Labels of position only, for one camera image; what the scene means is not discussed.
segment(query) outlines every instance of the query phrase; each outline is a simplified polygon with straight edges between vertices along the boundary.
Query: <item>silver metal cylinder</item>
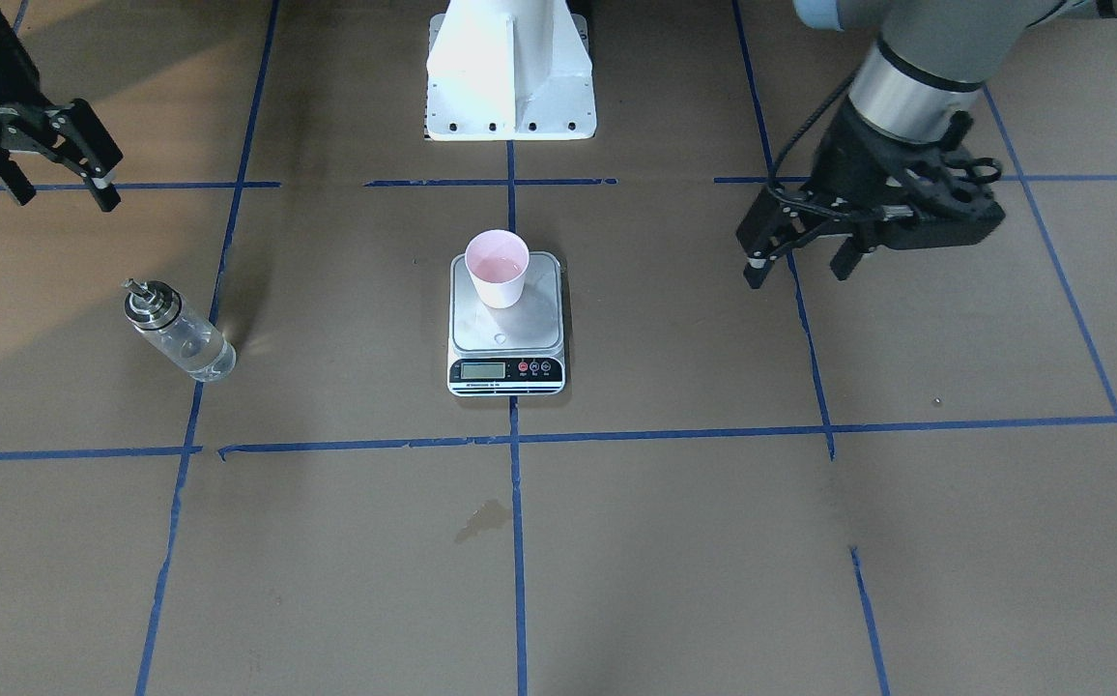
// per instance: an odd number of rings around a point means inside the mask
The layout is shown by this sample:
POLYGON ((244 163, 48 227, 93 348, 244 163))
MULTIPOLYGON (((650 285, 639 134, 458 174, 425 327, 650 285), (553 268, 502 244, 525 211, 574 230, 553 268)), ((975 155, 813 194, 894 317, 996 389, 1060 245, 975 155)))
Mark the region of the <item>silver metal cylinder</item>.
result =
POLYGON ((878 131, 907 142, 935 142, 948 128, 948 116, 975 103, 978 85, 953 92, 920 83, 894 67, 873 45, 849 96, 859 115, 878 131))

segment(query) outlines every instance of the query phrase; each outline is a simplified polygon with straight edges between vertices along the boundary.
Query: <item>stain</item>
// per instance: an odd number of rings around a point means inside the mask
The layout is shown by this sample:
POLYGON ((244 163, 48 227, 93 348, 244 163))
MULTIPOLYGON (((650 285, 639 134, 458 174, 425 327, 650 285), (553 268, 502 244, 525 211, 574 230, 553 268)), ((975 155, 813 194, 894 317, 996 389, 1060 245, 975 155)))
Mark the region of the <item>stain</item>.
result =
POLYGON ((491 528, 503 528, 506 521, 510 518, 512 513, 502 503, 485 500, 480 509, 475 512, 474 516, 470 516, 469 523, 465 525, 465 528, 461 528, 460 533, 456 535, 456 543, 468 542, 469 538, 483 532, 488 532, 491 528))

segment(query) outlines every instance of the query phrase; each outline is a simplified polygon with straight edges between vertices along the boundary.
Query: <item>black cable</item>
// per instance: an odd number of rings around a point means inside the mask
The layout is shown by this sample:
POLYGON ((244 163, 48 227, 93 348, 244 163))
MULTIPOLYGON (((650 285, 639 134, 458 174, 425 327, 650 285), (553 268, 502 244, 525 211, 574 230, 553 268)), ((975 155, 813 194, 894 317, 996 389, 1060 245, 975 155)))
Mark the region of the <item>black cable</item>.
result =
POLYGON ((774 163, 770 165, 770 175, 767 175, 765 180, 765 190, 768 190, 770 194, 777 199, 779 203, 790 206, 791 208, 794 208, 794 210, 814 212, 814 214, 825 217, 831 220, 869 221, 882 218, 882 212, 877 210, 834 211, 833 208, 825 208, 824 206, 809 203, 803 201, 802 198, 790 198, 786 193, 786 187, 783 187, 783 184, 777 181, 777 171, 781 166, 783 166, 783 161, 786 160, 786 155, 790 153, 792 147, 794 147, 794 144, 796 144, 800 139, 805 136, 806 132, 811 131, 815 122, 819 122, 820 116, 823 116, 824 112, 829 111, 829 106, 832 106, 833 102, 837 102, 838 97, 841 97, 841 94, 846 93, 846 90, 850 88, 850 84, 855 82, 856 74, 858 74, 858 71, 859 70, 851 70, 851 74, 847 75, 847 79, 841 80, 841 84, 838 85, 838 87, 829 94, 828 97, 824 97, 824 102, 820 103, 820 106, 815 107, 815 112, 813 112, 812 115, 803 122, 803 125, 794 132, 794 135, 786 141, 786 145, 783 145, 783 149, 781 149, 780 153, 777 153, 777 159, 775 159, 774 163))

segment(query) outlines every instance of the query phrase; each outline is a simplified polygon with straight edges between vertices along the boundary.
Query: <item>pink liquid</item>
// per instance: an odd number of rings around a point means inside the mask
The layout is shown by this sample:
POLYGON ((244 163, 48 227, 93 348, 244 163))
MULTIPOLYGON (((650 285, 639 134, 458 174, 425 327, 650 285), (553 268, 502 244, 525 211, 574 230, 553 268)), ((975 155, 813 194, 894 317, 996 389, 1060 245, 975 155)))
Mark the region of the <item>pink liquid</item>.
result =
POLYGON ((506 283, 519 275, 519 264, 499 256, 497 259, 483 259, 474 268, 474 275, 487 283, 506 283))

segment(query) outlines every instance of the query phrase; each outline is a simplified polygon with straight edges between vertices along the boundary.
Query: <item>robotic arm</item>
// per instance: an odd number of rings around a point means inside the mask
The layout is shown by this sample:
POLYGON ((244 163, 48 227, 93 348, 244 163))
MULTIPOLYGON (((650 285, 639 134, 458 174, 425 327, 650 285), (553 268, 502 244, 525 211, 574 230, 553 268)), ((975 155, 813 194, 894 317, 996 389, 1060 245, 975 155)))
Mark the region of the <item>robotic arm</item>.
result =
POLYGON ((13 153, 38 153, 83 178, 101 211, 121 202, 112 171, 121 150, 89 104, 52 104, 39 90, 39 70, 0 10, 0 183, 19 204, 36 194, 13 153))
POLYGON ((838 280, 881 246, 961 247, 986 238, 1005 219, 989 187, 1001 166, 962 146, 980 87, 1029 26, 1066 11, 1117 17, 1117 3, 1106 0, 827 0, 796 8, 805 22, 833 28, 885 22, 853 78, 781 150, 739 223, 744 276, 754 289, 781 256, 820 237, 847 238, 829 264, 838 280), (848 88, 809 181, 787 192, 779 164, 848 88))

